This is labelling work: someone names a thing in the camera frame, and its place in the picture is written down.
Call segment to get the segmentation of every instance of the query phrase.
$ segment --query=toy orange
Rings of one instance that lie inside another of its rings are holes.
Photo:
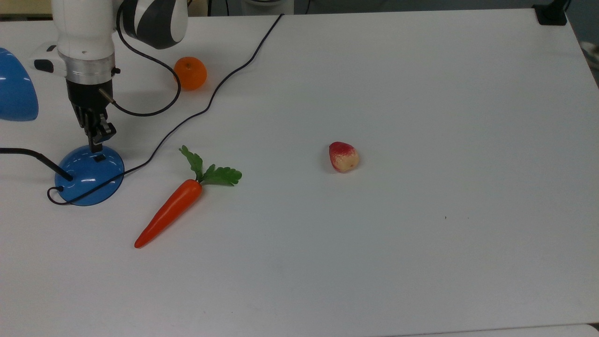
[[[208,72],[202,61],[191,56],[180,58],[173,70],[179,76],[183,90],[198,89],[206,82],[206,77],[208,77]]]

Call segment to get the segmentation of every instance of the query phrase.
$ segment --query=red strawberry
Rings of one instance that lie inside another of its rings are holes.
[[[360,162],[358,151],[350,144],[335,142],[329,145],[329,157],[331,164],[339,172],[354,169]]]

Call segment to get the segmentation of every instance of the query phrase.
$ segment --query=black wire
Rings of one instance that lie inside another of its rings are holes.
[[[149,117],[149,116],[156,116],[159,113],[163,113],[164,111],[167,111],[171,106],[173,106],[173,104],[175,104],[175,102],[177,101],[177,99],[179,98],[179,95],[181,94],[181,80],[179,79],[179,76],[177,75],[177,73],[175,73],[175,71],[169,67],[166,63],[155,59],[153,57],[151,57],[150,55],[144,54],[142,52],[140,52],[139,50],[131,47],[131,45],[129,43],[127,43],[127,41],[125,41],[125,38],[123,37],[123,32],[121,31],[120,28],[120,16],[121,13],[123,11],[123,5],[125,4],[125,2],[123,2],[123,4],[121,4],[121,6],[119,7],[119,10],[116,13],[116,31],[119,33],[119,38],[120,40],[123,42],[123,44],[132,52],[136,53],[137,55],[140,55],[144,58],[147,58],[150,61],[154,61],[156,63],[158,63],[159,65],[165,67],[168,71],[170,71],[173,76],[175,77],[175,80],[177,81],[177,94],[175,95],[175,97],[173,98],[173,100],[167,104],[167,106],[165,106],[164,108],[155,111],[155,112],[150,112],[150,113],[135,113],[135,112],[131,112],[123,107],[121,107],[118,103],[115,102],[115,100],[111,100],[110,103],[112,103],[112,105],[114,105],[117,109],[119,109],[120,111],[126,113],[127,115],[131,115],[131,116],[136,116],[136,117]]]
[[[65,178],[68,181],[72,181],[73,177],[68,174],[65,170],[63,170],[60,166],[56,165],[52,160],[49,160],[48,157],[44,156],[39,152],[35,152],[29,149],[22,148],[0,148],[0,154],[13,154],[13,155],[28,155],[32,156],[35,159],[41,161],[47,167],[50,167],[56,174]]]
[[[270,32],[273,31],[274,27],[277,25],[277,23],[279,22],[279,20],[281,19],[281,17],[283,17],[283,14],[279,15],[279,17],[277,18],[277,20],[273,23],[273,25],[270,27],[270,29],[268,30],[268,32],[266,33],[266,35],[264,35],[264,37],[262,38],[262,40],[260,41],[260,43],[258,44],[258,47],[256,48],[256,50],[254,51],[254,54],[252,55],[252,57],[246,62],[244,63],[242,66],[240,66],[239,68],[235,69],[234,71],[231,71],[227,76],[225,76],[224,79],[222,79],[220,81],[220,83],[216,86],[216,88],[214,89],[214,92],[212,93],[212,96],[210,97],[210,100],[208,101],[208,106],[206,107],[206,109],[191,115],[189,117],[187,117],[186,119],[183,120],[183,122],[180,122],[179,124],[177,124],[176,127],[174,127],[171,131],[169,131],[167,133],[166,136],[164,136],[164,138],[162,138],[162,140],[160,141],[160,143],[158,143],[158,146],[154,149],[154,151],[152,152],[150,158],[148,158],[148,160],[144,163],[142,163],[141,165],[138,165],[134,168],[131,168],[127,171],[124,171],[123,173],[117,174],[114,177],[112,177],[111,179],[101,183],[100,185],[90,189],[89,191],[85,192],[84,194],[60,203],[58,201],[55,201],[54,199],[52,199],[51,195],[50,195],[50,191],[53,189],[58,189],[60,187],[52,187],[50,189],[48,189],[47,195],[48,195],[48,199],[50,199],[50,201],[52,201],[54,204],[58,204],[58,205],[67,205],[67,204],[72,204],[73,202],[77,201],[77,200],[81,200],[82,198],[87,197],[88,195],[90,195],[91,193],[99,190],[100,188],[110,184],[110,182],[114,181],[115,179],[118,179],[128,173],[131,173],[133,171],[136,171],[138,169],[141,169],[142,167],[148,165],[148,163],[154,158],[154,156],[156,155],[156,153],[158,152],[158,149],[160,149],[160,147],[162,146],[162,144],[164,144],[164,142],[169,138],[170,135],[172,135],[175,131],[177,131],[183,124],[185,124],[187,121],[189,121],[192,118],[195,118],[203,113],[205,113],[206,111],[208,111],[208,109],[210,109],[210,106],[212,106],[212,101],[214,101],[214,97],[216,96],[216,92],[218,92],[218,90],[220,89],[220,87],[231,77],[233,76],[235,73],[239,72],[240,70],[242,70],[243,68],[247,67],[250,63],[252,63],[252,61],[256,58],[256,55],[258,54],[258,52],[260,51],[260,48],[262,48],[262,45],[264,44],[264,41],[266,41],[266,39],[268,38],[268,36],[270,35]]]

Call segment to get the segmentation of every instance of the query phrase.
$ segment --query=carrot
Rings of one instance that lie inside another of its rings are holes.
[[[136,248],[141,248],[152,241],[193,205],[202,194],[202,183],[233,186],[241,179],[241,172],[230,167],[219,167],[216,169],[214,164],[206,172],[202,173],[202,158],[197,154],[189,152],[185,145],[179,151],[187,157],[192,171],[196,174],[196,179],[188,179],[177,188],[167,202],[158,210],[146,229],[141,232],[139,238],[135,241],[134,246]]]

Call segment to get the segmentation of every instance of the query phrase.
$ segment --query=white table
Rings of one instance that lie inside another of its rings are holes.
[[[442,333],[438,337],[597,337],[599,332],[589,325],[532,327],[524,329],[503,329]]]
[[[154,118],[109,108],[127,167],[206,105],[274,17],[191,19],[209,80]],[[0,23],[25,60],[50,22]],[[171,76],[117,44],[115,97],[139,112]],[[31,71],[40,115],[0,144],[59,161],[84,145],[64,79]],[[390,336],[599,321],[599,92],[570,26],[533,10],[284,17],[255,62],[146,168],[92,207],[0,160],[2,336]],[[334,173],[333,141],[359,169]],[[177,148],[238,168],[147,247],[191,178]]]

